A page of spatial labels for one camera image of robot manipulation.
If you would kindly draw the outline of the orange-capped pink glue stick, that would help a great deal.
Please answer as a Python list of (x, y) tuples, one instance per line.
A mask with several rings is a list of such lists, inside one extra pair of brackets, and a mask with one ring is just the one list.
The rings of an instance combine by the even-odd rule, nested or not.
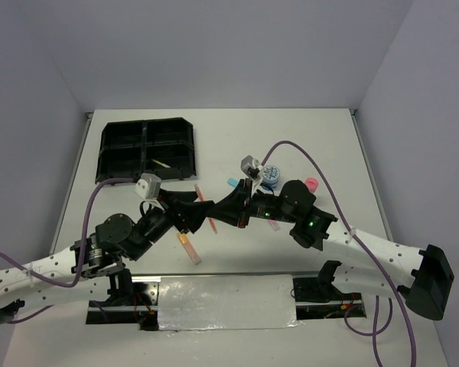
[(188, 236), (184, 233), (178, 233), (177, 234), (177, 238), (179, 240), (179, 242), (182, 244), (184, 250), (186, 251), (187, 255), (189, 256), (189, 258), (191, 259), (191, 261), (195, 264), (195, 265), (198, 265), (201, 263), (201, 258), (200, 256), (197, 254), (195, 248), (193, 247), (193, 245), (191, 244)]

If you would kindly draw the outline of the blue-capped glue stick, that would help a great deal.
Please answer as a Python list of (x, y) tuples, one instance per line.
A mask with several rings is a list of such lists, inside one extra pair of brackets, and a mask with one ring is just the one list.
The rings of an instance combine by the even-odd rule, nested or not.
[(239, 181), (234, 179), (234, 178), (230, 178), (230, 179), (228, 179), (227, 183), (232, 187), (236, 187), (238, 185)]

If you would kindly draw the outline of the thin yellow highlighter pen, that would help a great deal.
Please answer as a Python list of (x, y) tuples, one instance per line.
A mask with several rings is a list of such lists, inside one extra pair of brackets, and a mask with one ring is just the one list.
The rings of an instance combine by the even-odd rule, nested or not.
[(170, 165), (165, 164), (165, 163), (163, 163), (163, 162), (160, 162), (160, 161), (158, 161), (158, 160), (152, 159), (151, 161), (154, 162), (154, 163), (156, 163), (156, 164), (158, 164), (158, 165), (160, 165), (160, 166), (163, 167), (163, 168), (171, 168)]

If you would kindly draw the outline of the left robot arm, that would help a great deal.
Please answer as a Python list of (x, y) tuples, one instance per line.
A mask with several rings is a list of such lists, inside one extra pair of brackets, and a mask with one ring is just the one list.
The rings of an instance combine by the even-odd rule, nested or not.
[(111, 215), (93, 233), (83, 229), (71, 247), (24, 265), (0, 252), (10, 265), (0, 270), (0, 325), (18, 323), (20, 311), (36, 315), (97, 295), (118, 305), (129, 303), (135, 287), (124, 261), (138, 261), (172, 228), (196, 232), (214, 205), (195, 191), (141, 188), (138, 194), (138, 221), (123, 213)]

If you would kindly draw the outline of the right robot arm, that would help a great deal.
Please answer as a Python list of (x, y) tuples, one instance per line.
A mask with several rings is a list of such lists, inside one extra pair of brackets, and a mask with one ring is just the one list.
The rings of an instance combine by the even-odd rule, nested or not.
[(338, 294), (400, 295), (412, 312), (442, 320), (454, 283), (454, 272), (444, 251), (435, 246), (400, 245), (358, 229), (314, 205), (316, 197), (300, 180), (286, 182), (279, 195), (254, 191), (251, 180), (216, 203), (208, 217), (237, 228), (251, 218), (288, 222), (290, 236), (303, 248), (326, 255), (317, 281), (326, 299)]

